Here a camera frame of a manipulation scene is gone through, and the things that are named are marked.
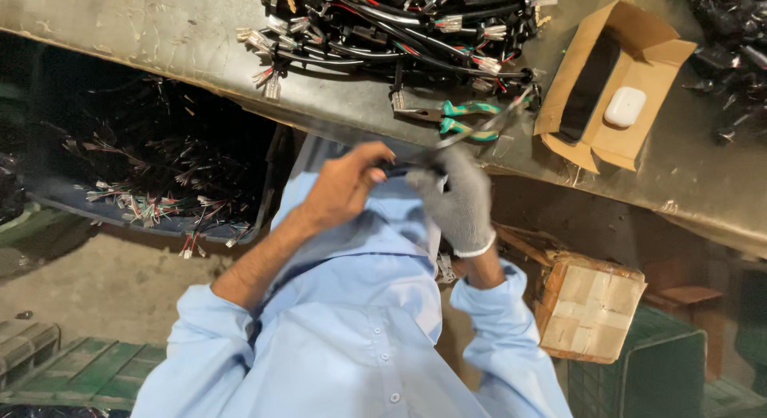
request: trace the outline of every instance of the work table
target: work table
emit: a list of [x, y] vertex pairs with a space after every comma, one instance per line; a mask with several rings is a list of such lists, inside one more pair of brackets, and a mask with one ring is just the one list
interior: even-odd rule
[[[578, 22], [612, 1], [559, 0], [543, 8], [551, 21], [525, 43], [518, 67], [546, 71], [545, 93]], [[682, 39], [703, 40], [684, 0], [629, 1], [657, 13]], [[354, 144], [385, 136], [396, 150], [439, 139], [428, 123], [396, 119], [389, 83], [366, 73], [291, 66], [281, 80], [280, 100], [264, 99], [251, 75], [268, 63], [235, 39], [236, 28], [263, 28], [264, 20], [259, 0], [0, 0], [2, 30], [205, 87], [321, 137]], [[725, 244], [759, 249], [767, 243], [767, 147], [745, 140], [716, 146], [709, 135], [722, 106], [681, 87], [695, 80], [685, 65], [640, 152], [637, 172], [606, 162], [599, 165], [601, 174], [584, 171], [533, 137], [529, 119], [505, 129], [493, 145], [471, 147], [492, 172], [649, 208]], [[470, 96], [469, 87], [452, 93], [405, 89], [408, 107], [437, 107], [445, 99], [458, 103]]]

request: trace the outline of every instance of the hand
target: hand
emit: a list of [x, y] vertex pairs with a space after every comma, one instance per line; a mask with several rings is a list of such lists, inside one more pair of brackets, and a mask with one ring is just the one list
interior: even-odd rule
[[355, 218], [365, 207], [370, 189], [386, 181], [380, 160], [394, 160], [394, 152], [380, 141], [360, 144], [346, 156], [327, 160], [306, 199], [296, 210], [313, 232], [321, 232]]
[[490, 178], [460, 147], [439, 151], [436, 163], [447, 172], [447, 192], [438, 187], [441, 177], [434, 171], [417, 169], [405, 178], [423, 198], [424, 211], [442, 229], [455, 254], [461, 258], [482, 255], [495, 240], [490, 225]]

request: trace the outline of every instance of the smartphone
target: smartphone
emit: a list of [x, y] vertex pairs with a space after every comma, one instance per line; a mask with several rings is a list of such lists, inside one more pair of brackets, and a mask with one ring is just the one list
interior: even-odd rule
[[609, 31], [602, 31], [586, 59], [583, 70], [575, 80], [568, 102], [564, 105], [559, 132], [554, 136], [566, 143], [577, 143], [583, 138], [594, 109], [599, 103], [604, 86], [613, 73], [620, 56], [620, 45]]

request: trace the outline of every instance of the gray knit glove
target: gray knit glove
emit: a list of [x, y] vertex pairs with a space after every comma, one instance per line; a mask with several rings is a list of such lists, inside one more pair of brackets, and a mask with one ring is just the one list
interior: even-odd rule
[[495, 240], [490, 225], [490, 178], [474, 158], [460, 147], [440, 150], [436, 165], [447, 172], [449, 190], [442, 191], [436, 172], [414, 169], [405, 177], [423, 198], [423, 209], [442, 229], [461, 258], [487, 252]]

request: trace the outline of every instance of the pliers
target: pliers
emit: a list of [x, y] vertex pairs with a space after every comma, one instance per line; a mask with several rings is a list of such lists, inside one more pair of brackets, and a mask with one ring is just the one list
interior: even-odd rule
[[[465, 124], [456, 121], [452, 117], [465, 116], [468, 114], [490, 114], [495, 115], [501, 112], [501, 109], [492, 105], [491, 103], [469, 101], [464, 105], [454, 106], [449, 100], [446, 100], [442, 105], [442, 109], [430, 109], [430, 108], [401, 108], [395, 109], [395, 113], [400, 113], [404, 116], [412, 117], [414, 119], [422, 119], [430, 122], [439, 122], [439, 133], [447, 132], [471, 132], [472, 128], [467, 127]], [[487, 132], [474, 132], [469, 137], [476, 141], [493, 141], [498, 138], [497, 131]]]

